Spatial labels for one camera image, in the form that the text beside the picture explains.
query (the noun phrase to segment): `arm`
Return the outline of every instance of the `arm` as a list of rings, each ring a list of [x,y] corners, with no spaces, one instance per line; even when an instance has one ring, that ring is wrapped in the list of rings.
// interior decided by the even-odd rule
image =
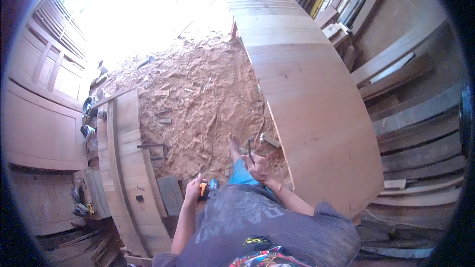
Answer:
[[[244,160],[244,163],[246,163],[247,169],[249,169],[252,177],[268,187],[288,210],[313,216],[315,209],[312,208],[312,206],[300,199],[294,192],[286,188],[281,181],[271,175],[265,157],[252,153],[250,157],[242,155],[241,158]]]
[[[186,186],[185,200],[181,206],[180,216],[178,216],[177,229],[175,237],[171,243],[171,253],[179,255],[185,248],[188,240],[195,234],[195,212],[198,205],[198,197],[200,194],[199,184],[207,182],[201,177],[201,174]]]

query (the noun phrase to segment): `gray t-shirt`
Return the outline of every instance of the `gray t-shirt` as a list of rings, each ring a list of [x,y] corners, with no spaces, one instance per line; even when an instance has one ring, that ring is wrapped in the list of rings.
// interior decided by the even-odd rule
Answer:
[[[158,254],[152,266],[228,266],[246,255],[243,243],[252,236],[265,236],[312,266],[347,266],[359,250],[355,227],[327,202],[307,216],[285,209],[259,185],[227,185],[206,201],[183,252]]]

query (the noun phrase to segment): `bare foot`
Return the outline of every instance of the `bare foot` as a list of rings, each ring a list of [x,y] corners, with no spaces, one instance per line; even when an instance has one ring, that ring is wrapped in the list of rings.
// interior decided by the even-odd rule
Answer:
[[[236,163],[236,161],[241,158],[241,153],[239,152],[239,148],[241,147],[241,144],[239,143],[239,137],[236,134],[230,133],[228,135],[228,142],[231,158],[233,158],[233,163]]]

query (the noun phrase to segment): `sawdust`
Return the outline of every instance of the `sawdust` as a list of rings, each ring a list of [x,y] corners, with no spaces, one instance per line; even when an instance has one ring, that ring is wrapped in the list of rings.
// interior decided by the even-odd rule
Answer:
[[[237,134],[242,147],[248,138],[254,142],[259,130],[274,139],[277,134],[239,42],[214,32],[191,41],[176,40],[141,68],[148,55],[125,58],[99,88],[110,94],[138,88],[142,142],[168,143],[168,158],[152,161],[157,178],[181,175],[190,181],[202,172],[208,180],[224,183],[225,169],[232,164],[228,133]],[[158,90],[169,90],[169,96],[157,95]],[[172,110],[157,114],[166,109]],[[159,123],[160,118],[171,118],[171,123]],[[265,143],[258,148],[262,154],[272,150]],[[150,152],[163,156],[161,147]],[[269,158],[275,174],[289,183],[282,150]]]

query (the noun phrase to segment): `person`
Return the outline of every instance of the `person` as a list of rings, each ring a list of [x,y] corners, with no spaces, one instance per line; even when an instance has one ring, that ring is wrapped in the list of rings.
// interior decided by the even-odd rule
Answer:
[[[348,266],[359,251],[351,221],[327,202],[312,208],[271,174],[265,157],[239,148],[229,134],[233,174],[197,217],[206,179],[187,185],[171,252],[155,255],[152,266]]]

